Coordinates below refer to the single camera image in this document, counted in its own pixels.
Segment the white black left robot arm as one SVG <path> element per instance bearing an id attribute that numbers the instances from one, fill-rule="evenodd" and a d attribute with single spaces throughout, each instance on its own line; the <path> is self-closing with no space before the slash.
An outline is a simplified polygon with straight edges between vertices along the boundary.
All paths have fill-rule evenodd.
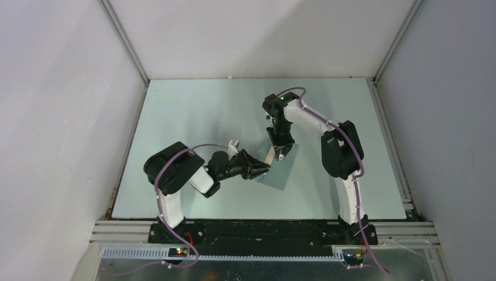
<path id="1" fill-rule="evenodd" d="M 159 220 L 165 225 L 162 236 L 169 243 L 177 244 L 185 236 L 185 228 L 181 225 L 185 220 L 181 189 L 186 184 L 210 198 L 220 190 L 221 181 L 237 176 L 253 180 L 269 171 L 270 164 L 256 159 L 244 149 L 239 150 L 238 145 L 238 140 L 231 140 L 206 161 L 196 153 L 196 149 L 206 144 L 189 148 L 176 142 L 147 159 L 143 170 L 154 186 Z"/>

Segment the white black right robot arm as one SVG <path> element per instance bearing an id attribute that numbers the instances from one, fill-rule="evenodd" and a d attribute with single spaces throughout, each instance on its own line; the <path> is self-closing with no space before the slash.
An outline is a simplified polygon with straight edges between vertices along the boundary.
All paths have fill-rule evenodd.
<path id="1" fill-rule="evenodd" d="M 271 121 L 267 128 L 271 141 L 266 156 L 268 163 L 284 160 L 295 145 L 292 125 L 319 135 L 322 166 L 336 180 L 338 217 L 345 223 L 340 229 L 340 237 L 346 244 L 358 243 L 364 236 L 362 227 L 366 225 L 366 212 L 361 203 L 359 183 L 364 175 L 364 153 L 354 123 L 331 121 L 291 90 L 265 97 L 262 107 Z"/>

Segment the green white glue stick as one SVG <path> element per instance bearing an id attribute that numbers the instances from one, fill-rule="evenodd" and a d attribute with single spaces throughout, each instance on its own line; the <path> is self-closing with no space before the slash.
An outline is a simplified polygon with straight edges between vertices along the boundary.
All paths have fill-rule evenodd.
<path id="1" fill-rule="evenodd" d="M 285 147 L 281 147 L 277 149 L 277 158 L 278 160 L 284 160 L 285 159 Z"/>

